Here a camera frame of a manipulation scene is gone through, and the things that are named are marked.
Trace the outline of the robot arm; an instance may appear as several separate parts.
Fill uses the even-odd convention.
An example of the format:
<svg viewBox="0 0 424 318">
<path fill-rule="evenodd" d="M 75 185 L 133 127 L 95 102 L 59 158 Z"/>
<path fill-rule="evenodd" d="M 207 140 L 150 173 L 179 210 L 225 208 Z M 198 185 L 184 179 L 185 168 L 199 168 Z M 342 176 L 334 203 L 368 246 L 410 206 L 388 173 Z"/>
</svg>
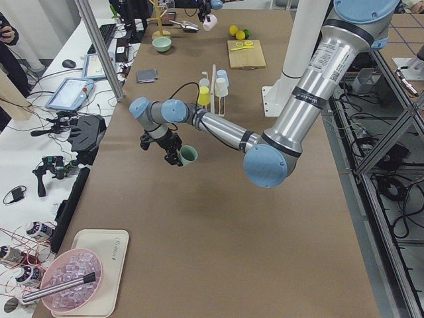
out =
<svg viewBox="0 0 424 318">
<path fill-rule="evenodd" d="M 198 103 L 139 97 L 129 111 L 144 129 L 141 147 L 155 142 L 166 151 L 169 163 L 180 165 L 182 142 L 170 125 L 187 123 L 242 152 L 244 172 L 252 183 L 265 188 L 280 185 L 293 172 L 303 139 L 356 56 L 387 44 L 396 7 L 396 1 L 333 1 L 319 6 L 313 18 L 313 8 L 300 1 L 290 40 L 300 44 L 309 63 L 272 127 L 256 134 Z"/>
<path fill-rule="evenodd" d="M 205 20 L 210 21 L 210 14 L 212 10 L 219 10 L 223 6 L 223 2 L 220 0 L 198 0 L 196 1 L 197 8 L 199 10 L 198 17 L 201 22 Z"/>
</svg>

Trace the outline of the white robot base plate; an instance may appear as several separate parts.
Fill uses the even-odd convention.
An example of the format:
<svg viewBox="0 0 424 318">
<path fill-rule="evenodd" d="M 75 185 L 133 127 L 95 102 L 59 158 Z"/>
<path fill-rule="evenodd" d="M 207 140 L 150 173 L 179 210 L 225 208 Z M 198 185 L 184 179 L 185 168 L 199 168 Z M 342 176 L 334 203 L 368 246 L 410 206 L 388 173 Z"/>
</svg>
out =
<svg viewBox="0 0 424 318">
<path fill-rule="evenodd" d="M 292 79 L 282 72 L 272 86 L 262 86 L 262 104 L 266 117 L 278 117 L 293 89 Z"/>
</svg>

